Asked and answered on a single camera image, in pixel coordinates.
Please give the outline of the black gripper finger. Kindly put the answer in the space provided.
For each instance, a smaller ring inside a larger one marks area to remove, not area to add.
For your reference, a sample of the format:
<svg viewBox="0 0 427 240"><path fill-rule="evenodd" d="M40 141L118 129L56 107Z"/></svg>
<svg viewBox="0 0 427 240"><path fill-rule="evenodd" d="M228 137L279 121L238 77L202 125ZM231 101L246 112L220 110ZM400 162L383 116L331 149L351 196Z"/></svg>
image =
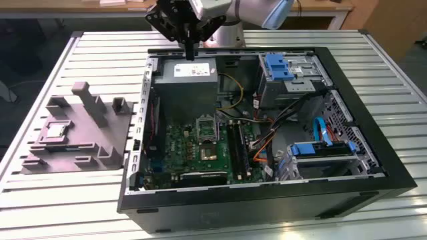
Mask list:
<svg viewBox="0 0 427 240"><path fill-rule="evenodd" d="M226 15L200 20L196 17L191 21L191 60L195 60L198 55L196 48L200 42L206 42L214 35L215 31L220 28L226 22Z"/></svg>
<svg viewBox="0 0 427 240"><path fill-rule="evenodd" d="M146 20L163 36L184 50L184 56L188 61L192 60L192 43L184 33L183 25L176 25L159 6L154 6L146 14Z"/></svg>

